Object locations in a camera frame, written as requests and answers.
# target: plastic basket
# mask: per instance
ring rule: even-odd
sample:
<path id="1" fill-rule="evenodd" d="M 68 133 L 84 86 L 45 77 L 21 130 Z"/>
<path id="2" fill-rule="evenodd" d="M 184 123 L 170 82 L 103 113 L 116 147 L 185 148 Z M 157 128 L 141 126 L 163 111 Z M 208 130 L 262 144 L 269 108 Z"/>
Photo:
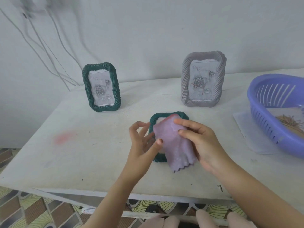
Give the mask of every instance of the plastic basket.
<path id="1" fill-rule="evenodd" d="M 267 110 L 301 107 L 304 114 L 304 78 L 264 74 L 253 79 L 247 96 L 251 115 L 264 133 L 283 151 L 304 158 L 304 139 L 287 129 Z"/>

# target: left hand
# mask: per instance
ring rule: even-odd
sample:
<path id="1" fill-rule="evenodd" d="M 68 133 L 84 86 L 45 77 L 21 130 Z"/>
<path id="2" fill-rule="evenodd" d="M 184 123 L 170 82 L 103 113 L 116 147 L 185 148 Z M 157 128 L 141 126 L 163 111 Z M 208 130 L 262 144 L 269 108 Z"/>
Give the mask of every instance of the left hand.
<path id="1" fill-rule="evenodd" d="M 152 138 L 153 132 L 145 136 L 149 126 L 149 122 L 135 122 L 129 128 L 132 146 L 120 177 L 133 186 L 146 174 L 156 154 L 163 146 L 162 139 L 155 141 Z"/>

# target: hand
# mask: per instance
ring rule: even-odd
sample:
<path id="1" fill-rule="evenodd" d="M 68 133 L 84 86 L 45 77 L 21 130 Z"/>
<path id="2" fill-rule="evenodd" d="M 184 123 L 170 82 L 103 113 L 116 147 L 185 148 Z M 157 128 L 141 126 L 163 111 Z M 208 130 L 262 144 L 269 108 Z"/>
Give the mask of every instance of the hand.
<path id="1" fill-rule="evenodd" d="M 135 122 L 129 128 L 132 146 L 120 177 L 133 186 L 146 174 L 156 154 L 163 146 L 162 139 L 154 140 L 153 132 L 145 136 L 149 126 L 149 122 Z"/>
<path id="2" fill-rule="evenodd" d="M 188 127 L 178 133 L 194 143 L 194 152 L 205 170 L 215 174 L 218 168 L 233 162 L 219 143 L 214 131 L 198 122 L 175 119 L 174 123 Z"/>

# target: red stain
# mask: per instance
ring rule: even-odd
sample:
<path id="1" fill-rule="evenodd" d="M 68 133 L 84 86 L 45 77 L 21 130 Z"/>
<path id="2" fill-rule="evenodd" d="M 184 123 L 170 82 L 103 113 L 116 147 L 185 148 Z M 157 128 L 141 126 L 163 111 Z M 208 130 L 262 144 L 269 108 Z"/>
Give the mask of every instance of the red stain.
<path id="1" fill-rule="evenodd" d="M 74 133 L 71 133 L 71 132 L 67 132 L 67 133 L 57 135 L 55 137 L 54 142 L 55 142 L 56 145 L 62 145 L 63 143 L 70 140 L 73 137 L 73 135 L 74 135 Z"/>

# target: forearm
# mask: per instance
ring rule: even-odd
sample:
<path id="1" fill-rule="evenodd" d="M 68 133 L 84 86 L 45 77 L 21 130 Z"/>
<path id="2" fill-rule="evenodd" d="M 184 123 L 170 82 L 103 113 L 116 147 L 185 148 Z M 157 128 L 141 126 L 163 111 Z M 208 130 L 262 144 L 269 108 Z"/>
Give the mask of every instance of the forearm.
<path id="1" fill-rule="evenodd" d="M 263 228 L 300 228 L 304 216 L 233 161 L 216 173 L 242 210 Z"/>
<path id="2" fill-rule="evenodd" d="M 134 185 L 119 177 L 84 228 L 116 228 Z"/>

